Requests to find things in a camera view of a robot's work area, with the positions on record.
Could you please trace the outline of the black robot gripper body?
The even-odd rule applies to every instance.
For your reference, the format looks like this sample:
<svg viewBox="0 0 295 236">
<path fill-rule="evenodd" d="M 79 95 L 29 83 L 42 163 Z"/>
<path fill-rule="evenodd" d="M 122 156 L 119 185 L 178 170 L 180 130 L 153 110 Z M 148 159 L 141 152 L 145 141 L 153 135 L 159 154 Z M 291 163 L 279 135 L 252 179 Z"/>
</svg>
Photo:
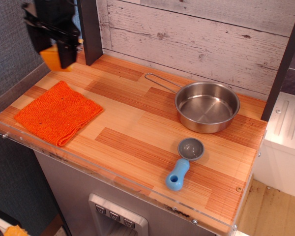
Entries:
<svg viewBox="0 0 295 236">
<path fill-rule="evenodd" d="M 35 0 L 25 2 L 22 9 L 25 12 L 24 21 L 34 25 L 42 24 L 50 39 L 68 40 L 80 36 L 80 31 L 73 23 L 76 4 L 72 0 Z"/>
</svg>

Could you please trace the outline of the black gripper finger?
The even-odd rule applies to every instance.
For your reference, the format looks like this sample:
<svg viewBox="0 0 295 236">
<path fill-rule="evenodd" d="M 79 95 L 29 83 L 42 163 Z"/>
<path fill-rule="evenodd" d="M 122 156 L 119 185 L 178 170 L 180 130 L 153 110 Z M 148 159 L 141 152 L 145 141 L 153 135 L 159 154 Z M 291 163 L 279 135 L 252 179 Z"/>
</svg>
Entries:
<svg viewBox="0 0 295 236">
<path fill-rule="evenodd" d="M 78 37 L 73 37 L 68 40 L 57 40 L 61 69 L 66 69 L 76 62 L 77 53 L 81 51 L 81 45 Z"/>
<path fill-rule="evenodd" d="M 50 36 L 46 32 L 46 27 L 42 24 L 34 25 L 30 22 L 26 22 L 26 26 L 33 47 L 37 53 L 40 53 L 52 46 Z"/>
</svg>

